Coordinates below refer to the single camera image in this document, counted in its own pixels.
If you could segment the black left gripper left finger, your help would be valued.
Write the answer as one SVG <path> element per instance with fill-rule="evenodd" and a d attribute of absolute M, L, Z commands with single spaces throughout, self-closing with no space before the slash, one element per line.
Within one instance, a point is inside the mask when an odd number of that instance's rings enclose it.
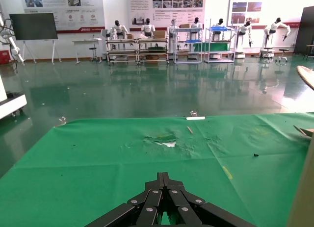
<path fill-rule="evenodd" d="M 160 202 L 164 173 L 145 183 L 144 191 L 87 224 L 88 227 L 156 227 L 161 221 Z"/>

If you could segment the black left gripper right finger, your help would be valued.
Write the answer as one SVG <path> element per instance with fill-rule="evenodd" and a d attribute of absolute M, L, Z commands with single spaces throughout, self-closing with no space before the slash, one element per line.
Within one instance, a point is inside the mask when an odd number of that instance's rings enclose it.
<path fill-rule="evenodd" d="M 172 225 L 184 227 L 253 227 L 254 225 L 204 199 L 188 192 L 181 181 L 163 174 L 168 204 L 167 214 Z"/>

